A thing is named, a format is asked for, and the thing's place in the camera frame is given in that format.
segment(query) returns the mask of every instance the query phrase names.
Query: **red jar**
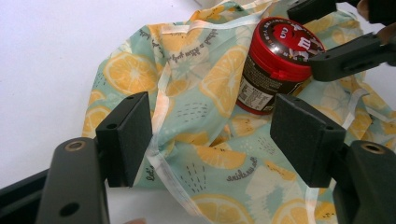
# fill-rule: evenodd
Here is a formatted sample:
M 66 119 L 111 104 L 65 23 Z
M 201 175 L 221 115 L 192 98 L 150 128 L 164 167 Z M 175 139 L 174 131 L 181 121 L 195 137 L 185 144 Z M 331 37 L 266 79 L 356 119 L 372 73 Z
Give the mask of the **red jar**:
M 295 21 L 260 21 L 253 33 L 236 103 L 250 113 L 269 114 L 277 93 L 291 94 L 311 76 L 308 59 L 322 51 L 319 39 Z

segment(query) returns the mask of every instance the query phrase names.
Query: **white background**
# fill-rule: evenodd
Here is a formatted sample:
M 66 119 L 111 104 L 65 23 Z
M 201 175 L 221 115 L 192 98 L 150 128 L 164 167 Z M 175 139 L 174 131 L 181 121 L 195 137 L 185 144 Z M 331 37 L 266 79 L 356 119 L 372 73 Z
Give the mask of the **white background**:
M 185 21 L 199 8 L 192 0 L 1 1 L 0 189 L 49 168 L 53 150 L 81 135 L 97 67 L 116 47 L 145 24 Z M 395 71 L 368 77 L 394 108 Z M 112 223 L 203 223 L 166 190 L 107 193 Z

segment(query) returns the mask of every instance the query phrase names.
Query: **white table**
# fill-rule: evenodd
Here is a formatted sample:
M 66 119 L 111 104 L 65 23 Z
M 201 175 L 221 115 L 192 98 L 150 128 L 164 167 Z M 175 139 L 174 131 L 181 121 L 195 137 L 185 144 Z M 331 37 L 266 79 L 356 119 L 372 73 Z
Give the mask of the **white table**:
M 193 0 L 2 1 L 0 189 L 48 169 L 53 150 L 80 136 L 97 67 L 110 52 L 145 24 L 184 21 L 199 8 Z M 395 71 L 382 66 L 369 75 L 394 108 Z M 112 223 L 204 223 L 166 190 L 107 193 Z

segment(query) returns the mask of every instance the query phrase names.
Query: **lemon print fabric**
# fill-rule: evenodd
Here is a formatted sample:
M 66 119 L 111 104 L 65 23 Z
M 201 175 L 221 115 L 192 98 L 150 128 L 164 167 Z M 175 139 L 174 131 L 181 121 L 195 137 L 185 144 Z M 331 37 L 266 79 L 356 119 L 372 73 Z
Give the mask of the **lemon print fabric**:
M 235 105 L 257 23 L 287 17 L 292 2 L 223 2 L 185 21 L 142 27 L 99 65 L 83 136 L 95 137 L 126 96 L 147 91 L 153 138 L 135 187 L 166 188 L 189 213 L 211 223 L 336 223 L 332 189 L 318 190 L 315 203 L 305 201 L 310 189 L 272 140 L 272 116 Z M 346 12 L 306 26 L 326 49 L 361 35 Z M 352 104 L 360 90 L 369 94 Z M 311 79 L 297 94 L 347 123 L 347 144 L 362 139 L 396 148 L 396 113 L 363 73 L 328 83 Z

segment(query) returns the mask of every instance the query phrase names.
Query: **red lid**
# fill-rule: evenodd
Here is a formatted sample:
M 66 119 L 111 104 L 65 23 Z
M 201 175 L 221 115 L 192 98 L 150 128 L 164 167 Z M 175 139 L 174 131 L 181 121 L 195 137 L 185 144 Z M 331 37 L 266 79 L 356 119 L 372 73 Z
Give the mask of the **red lid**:
M 322 51 L 320 40 L 301 24 L 272 17 L 257 25 L 249 55 L 272 78 L 304 81 L 311 76 L 308 59 Z

